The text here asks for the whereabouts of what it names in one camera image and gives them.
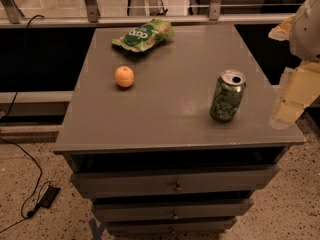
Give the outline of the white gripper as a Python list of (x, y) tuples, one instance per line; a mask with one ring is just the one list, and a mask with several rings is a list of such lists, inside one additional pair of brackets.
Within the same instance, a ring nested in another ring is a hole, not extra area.
[(289, 41), (290, 52), (303, 61), (281, 75), (269, 124), (275, 129), (293, 125), (320, 96), (320, 0), (305, 0), (295, 14), (268, 33), (276, 41)]

